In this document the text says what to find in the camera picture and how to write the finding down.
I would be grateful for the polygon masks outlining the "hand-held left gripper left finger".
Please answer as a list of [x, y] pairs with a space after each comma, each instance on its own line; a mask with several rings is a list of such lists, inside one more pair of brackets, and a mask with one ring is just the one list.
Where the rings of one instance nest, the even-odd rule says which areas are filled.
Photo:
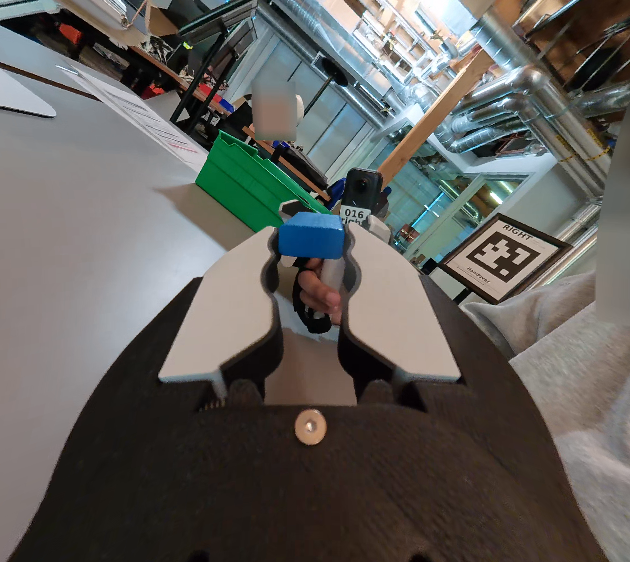
[[224, 398], [234, 381], [264, 385], [278, 368], [277, 239], [265, 227], [206, 271], [159, 371], [162, 383], [205, 381]]

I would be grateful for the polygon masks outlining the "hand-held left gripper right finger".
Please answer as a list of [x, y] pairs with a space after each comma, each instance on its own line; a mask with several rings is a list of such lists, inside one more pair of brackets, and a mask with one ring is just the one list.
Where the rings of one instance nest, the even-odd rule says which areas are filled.
[[362, 227], [346, 237], [342, 367], [356, 381], [456, 383], [461, 371], [417, 270]]

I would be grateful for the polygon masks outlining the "blue notched block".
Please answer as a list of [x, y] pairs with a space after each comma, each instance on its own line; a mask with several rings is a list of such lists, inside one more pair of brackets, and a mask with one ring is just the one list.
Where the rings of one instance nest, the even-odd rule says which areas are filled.
[[343, 256], [345, 229], [333, 214], [298, 212], [278, 229], [281, 256], [338, 260]]

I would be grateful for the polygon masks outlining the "grey desk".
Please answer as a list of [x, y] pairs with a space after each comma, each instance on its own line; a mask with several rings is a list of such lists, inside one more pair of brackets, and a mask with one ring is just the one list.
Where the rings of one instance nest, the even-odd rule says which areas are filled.
[[41, 504], [98, 383], [177, 292], [250, 231], [101, 102], [12, 76], [57, 111], [1, 111], [1, 560]]

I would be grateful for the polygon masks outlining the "person's right hand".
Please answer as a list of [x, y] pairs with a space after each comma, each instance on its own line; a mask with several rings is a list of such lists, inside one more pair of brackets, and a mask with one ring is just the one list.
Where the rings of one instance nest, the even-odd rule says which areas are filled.
[[332, 325], [342, 320], [342, 297], [338, 291], [324, 284], [313, 270], [303, 270], [297, 276], [300, 299], [306, 307], [329, 317]]

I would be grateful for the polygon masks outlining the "green plastic bin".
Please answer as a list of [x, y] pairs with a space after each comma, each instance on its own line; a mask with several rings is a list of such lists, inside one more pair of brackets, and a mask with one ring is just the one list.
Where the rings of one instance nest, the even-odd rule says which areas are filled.
[[291, 200], [309, 212], [329, 214], [269, 159], [224, 132], [219, 132], [195, 183], [254, 232], [280, 227], [280, 205]]

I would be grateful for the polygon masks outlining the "slanted wooden beam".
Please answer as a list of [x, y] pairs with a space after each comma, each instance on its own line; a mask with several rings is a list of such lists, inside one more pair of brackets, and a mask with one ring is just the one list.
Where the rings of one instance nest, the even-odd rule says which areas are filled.
[[388, 186], [414, 153], [428, 140], [437, 127], [453, 111], [491, 67], [493, 59], [480, 49], [453, 78], [447, 88], [431, 104], [426, 113], [378, 168], [382, 185]]

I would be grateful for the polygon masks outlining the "black floor lamp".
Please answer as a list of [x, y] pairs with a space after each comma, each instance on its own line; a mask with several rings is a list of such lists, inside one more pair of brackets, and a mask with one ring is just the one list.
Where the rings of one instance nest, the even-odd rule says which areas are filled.
[[322, 57], [319, 61], [321, 70], [326, 74], [326, 80], [313, 96], [311, 101], [304, 107], [303, 117], [305, 117], [309, 111], [313, 108], [317, 101], [319, 101], [321, 95], [331, 84], [334, 84], [341, 88], [348, 86], [348, 78], [344, 71], [334, 62], [334, 60], [328, 57]]

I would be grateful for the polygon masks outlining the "framed marker sign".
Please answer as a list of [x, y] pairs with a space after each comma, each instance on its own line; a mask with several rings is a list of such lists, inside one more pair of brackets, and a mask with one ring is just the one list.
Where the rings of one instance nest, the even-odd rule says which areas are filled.
[[437, 266], [497, 305], [521, 292], [571, 249], [565, 241], [497, 213]]

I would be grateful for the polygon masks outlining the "printed paper sheet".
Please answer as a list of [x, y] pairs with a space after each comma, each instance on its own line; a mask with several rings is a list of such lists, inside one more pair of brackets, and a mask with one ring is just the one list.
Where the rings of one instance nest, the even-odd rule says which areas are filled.
[[116, 84], [113, 79], [101, 79], [72, 64], [58, 64], [57, 68], [80, 85], [83, 90], [98, 98], [135, 128], [177, 157], [191, 168], [194, 174], [200, 173], [208, 152], [169, 121], [163, 119], [136, 94]]

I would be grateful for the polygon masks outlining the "silver pipe bundle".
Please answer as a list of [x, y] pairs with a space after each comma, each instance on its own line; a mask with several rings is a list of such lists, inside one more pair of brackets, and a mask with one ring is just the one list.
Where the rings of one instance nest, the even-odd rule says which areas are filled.
[[585, 192], [603, 196], [611, 164], [609, 147], [532, 48], [493, 8], [471, 33], [504, 74], [467, 94], [452, 116], [466, 117], [469, 123], [498, 116], [517, 118]]

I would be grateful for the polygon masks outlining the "black monitor on stand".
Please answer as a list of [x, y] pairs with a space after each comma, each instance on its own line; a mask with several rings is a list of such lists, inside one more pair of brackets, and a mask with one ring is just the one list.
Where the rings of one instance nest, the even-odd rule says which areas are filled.
[[[193, 80], [183, 94], [170, 121], [176, 124], [184, 110], [188, 120], [183, 131], [192, 133], [198, 121], [209, 110], [210, 102], [231, 74], [238, 60], [246, 54], [258, 38], [254, 19], [259, 0], [230, 0], [197, 18], [178, 31], [179, 41], [197, 46], [204, 40], [216, 36], [215, 42], [203, 55]], [[199, 107], [192, 107], [194, 93], [206, 73], [210, 72], [215, 83]]]

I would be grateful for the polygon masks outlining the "white monitor base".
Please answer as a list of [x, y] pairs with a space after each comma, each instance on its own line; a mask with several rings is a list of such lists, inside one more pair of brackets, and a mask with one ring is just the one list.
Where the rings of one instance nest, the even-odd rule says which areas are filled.
[[42, 118], [57, 116], [52, 106], [4, 70], [1, 70], [1, 110]]

